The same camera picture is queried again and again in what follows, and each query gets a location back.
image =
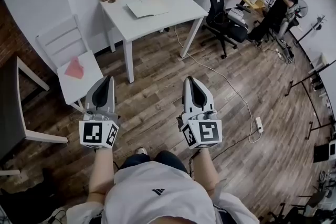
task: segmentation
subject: man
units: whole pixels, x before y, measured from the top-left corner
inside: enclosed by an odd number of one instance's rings
[[[293,7],[293,5],[298,4],[298,1],[299,0],[276,0],[264,20],[248,34],[247,39],[250,42],[255,40],[260,41],[272,24],[281,24],[287,10]]]
[[[259,223],[238,198],[222,192],[208,149],[195,156],[194,175],[195,181],[173,153],[162,151],[151,162],[144,148],[114,175],[112,150],[100,149],[87,202],[68,210],[68,224]]]

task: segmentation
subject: power strip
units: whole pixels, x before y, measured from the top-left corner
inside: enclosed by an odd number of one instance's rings
[[[256,118],[256,125],[257,125],[257,128],[258,128],[258,132],[261,134],[264,131],[264,127],[261,123],[261,118],[260,117]]]
[[[275,49],[275,51],[278,53],[278,57],[281,59],[281,58],[282,58],[282,55],[281,55],[281,53],[279,52],[279,50],[278,50],[278,49]]]

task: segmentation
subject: sneaker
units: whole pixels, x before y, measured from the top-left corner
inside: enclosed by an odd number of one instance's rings
[[[144,148],[144,147],[139,147],[136,151],[135,151],[136,154],[145,154],[145,155],[148,155],[147,154],[147,150]]]

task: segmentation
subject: white cable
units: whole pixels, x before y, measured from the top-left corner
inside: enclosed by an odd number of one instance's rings
[[[174,25],[174,31],[175,31],[175,34],[176,34],[176,36],[177,36],[177,41],[178,41],[178,43],[179,43],[179,44],[181,45],[181,47],[183,48],[183,45],[181,44],[180,39],[179,39],[179,36],[178,36],[178,34],[177,34],[177,32],[176,32],[176,25]],[[248,106],[248,103],[245,101],[245,99],[242,97],[242,95],[241,95],[241,94],[240,94],[240,93],[239,93],[239,92],[238,92],[238,91],[231,85],[231,83],[230,83],[229,80],[226,78],[226,76],[224,76],[223,74],[217,72],[216,70],[212,69],[211,67],[208,67],[208,66],[206,66],[206,65],[204,65],[204,64],[202,64],[202,63],[200,63],[200,62],[197,62],[197,61],[194,59],[194,57],[192,57],[190,54],[187,53],[187,55],[190,56],[191,59],[193,59],[193,60],[194,60],[196,63],[198,63],[200,66],[204,66],[204,67],[206,67],[206,68],[208,68],[208,69],[214,71],[214,72],[217,73],[218,75],[222,76],[222,77],[227,81],[227,83],[229,83],[229,85],[230,85],[231,88],[235,91],[235,93],[237,93],[237,94],[240,96],[240,98],[241,98],[241,99],[245,102],[245,104],[247,105],[247,109],[248,109],[248,112],[250,113],[250,117],[251,117],[251,128],[250,128],[250,135],[249,135],[249,137],[248,137],[248,140],[249,140],[249,142],[250,142],[251,144],[253,144],[253,143],[259,141],[259,140],[261,139],[261,134],[260,134],[259,139],[257,139],[257,140],[255,140],[255,141],[251,142],[252,122],[253,122],[253,120],[252,120],[252,113],[251,113],[250,107]]]

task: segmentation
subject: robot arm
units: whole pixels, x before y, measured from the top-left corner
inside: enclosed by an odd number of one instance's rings
[[[189,148],[211,147],[222,142],[222,122],[214,109],[214,98],[207,87],[193,77],[183,84],[183,113],[177,117]]]
[[[119,129],[118,115],[114,112],[114,78],[98,80],[88,91],[83,120],[79,121],[82,145],[92,148],[112,148]]]

